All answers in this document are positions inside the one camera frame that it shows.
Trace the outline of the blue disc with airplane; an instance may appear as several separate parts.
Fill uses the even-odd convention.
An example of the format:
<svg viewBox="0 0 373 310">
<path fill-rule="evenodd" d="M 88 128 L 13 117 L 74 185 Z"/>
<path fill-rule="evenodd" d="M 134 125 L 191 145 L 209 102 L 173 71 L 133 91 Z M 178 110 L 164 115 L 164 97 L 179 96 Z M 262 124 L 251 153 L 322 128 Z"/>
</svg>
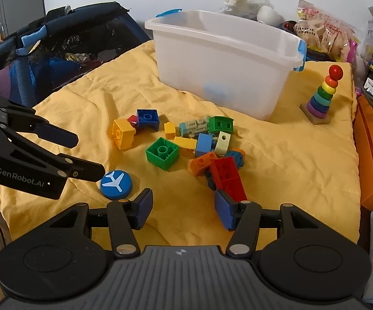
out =
<svg viewBox="0 0 373 310">
<path fill-rule="evenodd" d="M 127 172 L 114 170 L 102 178 L 100 190 L 110 200 L 125 199 L 132 191 L 132 179 Z"/>
</svg>

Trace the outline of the red toy truck block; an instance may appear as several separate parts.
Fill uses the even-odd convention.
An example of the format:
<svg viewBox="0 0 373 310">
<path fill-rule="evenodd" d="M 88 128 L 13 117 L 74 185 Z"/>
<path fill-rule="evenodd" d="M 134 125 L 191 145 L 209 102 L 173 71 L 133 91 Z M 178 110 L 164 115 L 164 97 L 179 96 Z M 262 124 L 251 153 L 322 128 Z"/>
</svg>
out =
<svg viewBox="0 0 373 310">
<path fill-rule="evenodd" d="M 226 157 L 213 161 L 205 175 L 212 190 L 223 190 L 236 202 L 247 200 L 234 158 Z"/>
</svg>

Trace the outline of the large yellow building block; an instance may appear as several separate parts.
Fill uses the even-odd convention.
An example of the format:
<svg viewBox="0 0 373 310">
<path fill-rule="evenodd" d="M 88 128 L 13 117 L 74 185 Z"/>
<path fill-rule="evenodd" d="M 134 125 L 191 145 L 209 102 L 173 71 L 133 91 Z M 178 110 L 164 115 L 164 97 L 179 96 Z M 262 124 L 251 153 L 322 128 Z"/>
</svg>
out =
<svg viewBox="0 0 373 310">
<path fill-rule="evenodd" d="M 126 119 L 115 119 L 112 127 L 112 140 L 119 150 L 127 150 L 132 147 L 136 129 Z"/>
</svg>

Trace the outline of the light blue building block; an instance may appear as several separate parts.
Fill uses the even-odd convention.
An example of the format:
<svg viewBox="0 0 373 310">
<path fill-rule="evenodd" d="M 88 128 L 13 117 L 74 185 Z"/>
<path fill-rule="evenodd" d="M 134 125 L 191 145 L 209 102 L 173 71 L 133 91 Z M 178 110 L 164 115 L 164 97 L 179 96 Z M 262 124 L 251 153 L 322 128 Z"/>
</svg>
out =
<svg viewBox="0 0 373 310">
<path fill-rule="evenodd" d="M 195 156 L 200 157 L 212 150 L 212 136 L 210 134 L 200 133 L 196 144 Z"/>
</svg>

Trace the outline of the blue gear block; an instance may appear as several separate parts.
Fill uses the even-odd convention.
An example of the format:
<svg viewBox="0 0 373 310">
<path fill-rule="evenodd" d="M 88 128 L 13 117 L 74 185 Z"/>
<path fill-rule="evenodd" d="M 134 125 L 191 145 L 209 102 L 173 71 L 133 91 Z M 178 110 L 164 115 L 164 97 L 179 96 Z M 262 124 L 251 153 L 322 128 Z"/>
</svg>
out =
<svg viewBox="0 0 373 310">
<path fill-rule="evenodd" d="M 224 157 L 232 157 L 234 158 L 234 163 L 236 164 L 236 167 L 240 169 L 245 164 L 245 151 L 240 148 L 232 148 L 229 150 Z"/>
</svg>

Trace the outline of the green square building block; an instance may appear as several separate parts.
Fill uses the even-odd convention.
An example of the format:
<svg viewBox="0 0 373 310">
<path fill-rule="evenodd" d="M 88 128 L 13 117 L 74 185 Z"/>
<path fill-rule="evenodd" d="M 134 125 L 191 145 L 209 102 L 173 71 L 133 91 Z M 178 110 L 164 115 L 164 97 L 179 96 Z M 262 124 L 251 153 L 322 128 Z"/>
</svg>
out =
<svg viewBox="0 0 373 310">
<path fill-rule="evenodd" d="M 168 170 L 179 158 L 180 147 L 160 137 L 146 149 L 146 159 L 153 165 Z"/>
</svg>

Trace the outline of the orange building block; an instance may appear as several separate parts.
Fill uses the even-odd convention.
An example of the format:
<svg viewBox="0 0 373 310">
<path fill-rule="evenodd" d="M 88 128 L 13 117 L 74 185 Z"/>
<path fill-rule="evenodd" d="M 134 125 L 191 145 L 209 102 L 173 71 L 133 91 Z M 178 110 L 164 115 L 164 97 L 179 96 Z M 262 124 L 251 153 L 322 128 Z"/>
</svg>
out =
<svg viewBox="0 0 373 310">
<path fill-rule="evenodd" d="M 217 160 L 218 156 L 214 152 L 205 153 L 197 158 L 194 158 L 188 163 L 188 171 L 194 176 L 202 176 L 210 167 L 213 161 Z"/>
</svg>

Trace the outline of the cream building block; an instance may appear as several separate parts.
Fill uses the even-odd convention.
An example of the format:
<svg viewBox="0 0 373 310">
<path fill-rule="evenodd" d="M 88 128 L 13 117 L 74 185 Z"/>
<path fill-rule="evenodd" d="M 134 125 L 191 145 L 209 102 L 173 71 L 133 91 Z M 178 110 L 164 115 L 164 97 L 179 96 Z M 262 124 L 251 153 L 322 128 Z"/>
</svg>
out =
<svg viewBox="0 0 373 310">
<path fill-rule="evenodd" d="M 214 153 L 217 156 L 224 157 L 229 149 L 229 143 L 231 140 L 231 135 L 227 132 L 221 131 L 219 133 L 216 146 L 214 148 Z"/>
</svg>

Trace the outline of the small red block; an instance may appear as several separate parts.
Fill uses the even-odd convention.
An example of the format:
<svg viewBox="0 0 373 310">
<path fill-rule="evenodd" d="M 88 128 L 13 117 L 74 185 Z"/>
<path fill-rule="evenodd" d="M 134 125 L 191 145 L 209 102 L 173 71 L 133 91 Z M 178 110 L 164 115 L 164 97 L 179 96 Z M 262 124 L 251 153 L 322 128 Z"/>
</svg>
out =
<svg viewBox="0 0 373 310">
<path fill-rule="evenodd" d="M 138 117 L 136 115 L 131 115 L 127 121 L 134 127 L 134 129 L 138 129 Z"/>
</svg>

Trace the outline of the dark blue baby stroller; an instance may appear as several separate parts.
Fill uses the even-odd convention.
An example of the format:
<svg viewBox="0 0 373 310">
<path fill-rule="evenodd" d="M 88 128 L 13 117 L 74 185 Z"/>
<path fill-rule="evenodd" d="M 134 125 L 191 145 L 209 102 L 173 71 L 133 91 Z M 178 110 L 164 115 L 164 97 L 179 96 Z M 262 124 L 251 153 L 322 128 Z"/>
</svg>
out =
<svg viewBox="0 0 373 310">
<path fill-rule="evenodd" d="M 149 39 L 117 2 L 53 9 L 0 42 L 0 96 L 33 107 Z"/>
</svg>

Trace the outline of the dark blue arch block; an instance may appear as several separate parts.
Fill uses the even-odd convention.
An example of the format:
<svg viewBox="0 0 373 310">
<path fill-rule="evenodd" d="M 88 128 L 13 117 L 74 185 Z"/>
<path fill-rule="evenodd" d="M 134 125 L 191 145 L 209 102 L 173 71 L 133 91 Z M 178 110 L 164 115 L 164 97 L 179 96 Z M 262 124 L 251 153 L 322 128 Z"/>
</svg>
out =
<svg viewBox="0 0 373 310">
<path fill-rule="evenodd" d="M 137 109 L 137 125 L 139 129 L 153 127 L 159 130 L 160 118 L 156 109 Z"/>
</svg>

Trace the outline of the small yellow block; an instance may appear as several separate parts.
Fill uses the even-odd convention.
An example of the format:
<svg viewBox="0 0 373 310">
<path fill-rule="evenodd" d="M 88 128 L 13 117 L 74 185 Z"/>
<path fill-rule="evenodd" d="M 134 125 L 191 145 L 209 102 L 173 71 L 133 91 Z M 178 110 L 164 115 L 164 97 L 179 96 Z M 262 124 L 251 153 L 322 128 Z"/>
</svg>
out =
<svg viewBox="0 0 373 310">
<path fill-rule="evenodd" d="M 177 136 L 177 128 L 173 122 L 166 122 L 164 124 L 164 132 L 167 140 L 174 140 Z"/>
</svg>

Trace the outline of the grey blue toy train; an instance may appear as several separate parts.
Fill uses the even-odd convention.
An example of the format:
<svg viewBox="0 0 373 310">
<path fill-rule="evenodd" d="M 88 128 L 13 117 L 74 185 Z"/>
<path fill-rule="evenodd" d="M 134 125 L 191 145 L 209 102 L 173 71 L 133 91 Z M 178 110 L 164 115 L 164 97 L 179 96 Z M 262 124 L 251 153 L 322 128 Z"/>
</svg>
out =
<svg viewBox="0 0 373 310">
<path fill-rule="evenodd" d="M 208 132 L 208 115 L 196 120 L 181 122 L 179 124 L 180 135 L 186 138 L 196 138 L 200 133 Z"/>
</svg>

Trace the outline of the green toy wagon block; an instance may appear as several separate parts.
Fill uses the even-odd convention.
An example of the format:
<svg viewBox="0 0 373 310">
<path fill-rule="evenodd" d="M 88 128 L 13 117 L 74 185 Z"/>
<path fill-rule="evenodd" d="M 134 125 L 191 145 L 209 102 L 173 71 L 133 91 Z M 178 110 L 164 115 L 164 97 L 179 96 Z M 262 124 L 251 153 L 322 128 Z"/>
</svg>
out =
<svg viewBox="0 0 373 310">
<path fill-rule="evenodd" d="M 224 116 L 212 116 L 208 120 L 207 130 L 210 134 L 218 134 L 221 131 L 232 134 L 234 133 L 234 120 Z"/>
</svg>

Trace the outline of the white plastic storage bin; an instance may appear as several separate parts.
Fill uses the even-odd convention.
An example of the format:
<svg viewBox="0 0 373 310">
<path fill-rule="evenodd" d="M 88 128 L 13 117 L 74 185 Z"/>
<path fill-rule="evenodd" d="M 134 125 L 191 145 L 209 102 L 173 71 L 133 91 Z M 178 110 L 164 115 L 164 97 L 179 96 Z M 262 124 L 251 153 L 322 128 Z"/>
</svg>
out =
<svg viewBox="0 0 373 310">
<path fill-rule="evenodd" d="M 162 83 L 258 120 L 270 118 L 307 55 L 294 34 L 222 13 L 178 11 L 144 26 L 153 33 Z"/>
</svg>

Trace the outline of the clear bag of snacks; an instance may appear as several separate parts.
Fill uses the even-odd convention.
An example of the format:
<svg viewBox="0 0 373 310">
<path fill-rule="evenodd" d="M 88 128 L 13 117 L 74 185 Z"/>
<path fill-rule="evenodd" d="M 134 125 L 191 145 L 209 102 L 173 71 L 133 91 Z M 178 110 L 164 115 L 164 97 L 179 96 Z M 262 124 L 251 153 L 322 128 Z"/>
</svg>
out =
<svg viewBox="0 0 373 310">
<path fill-rule="evenodd" d="M 352 63 L 360 43 L 356 28 L 305 0 L 299 0 L 295 34 L 307 47 L 337 62 Z"/>
</svg>

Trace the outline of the white round ball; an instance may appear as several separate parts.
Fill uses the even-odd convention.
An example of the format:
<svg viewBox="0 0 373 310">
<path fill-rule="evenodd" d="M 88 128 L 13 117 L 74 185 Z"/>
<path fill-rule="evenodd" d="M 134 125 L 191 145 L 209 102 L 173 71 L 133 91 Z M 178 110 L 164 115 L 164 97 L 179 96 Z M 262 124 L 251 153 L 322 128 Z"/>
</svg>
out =
<svg viewBox="0 0 373 310">
<path fill-rule="evenodd" d="M 272 27 L 278 27 L 284 22 L 284 18 L 272 7 L 262 6 L 257 12 L 257 21 Z"/>
</svg>

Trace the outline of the white plastic bag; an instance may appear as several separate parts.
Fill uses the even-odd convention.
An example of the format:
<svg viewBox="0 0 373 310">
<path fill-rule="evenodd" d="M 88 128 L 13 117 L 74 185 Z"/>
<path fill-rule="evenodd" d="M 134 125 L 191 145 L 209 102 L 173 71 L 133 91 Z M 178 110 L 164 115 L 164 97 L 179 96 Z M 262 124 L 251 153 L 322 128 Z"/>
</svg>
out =
<svg viewBox="0 0 373 310">
<path fill-rule="evenodd" d="M 273 9 L 269 0 L 225 0 L 220 13 L 256 20 L 261 7 Z"/>
</svg>

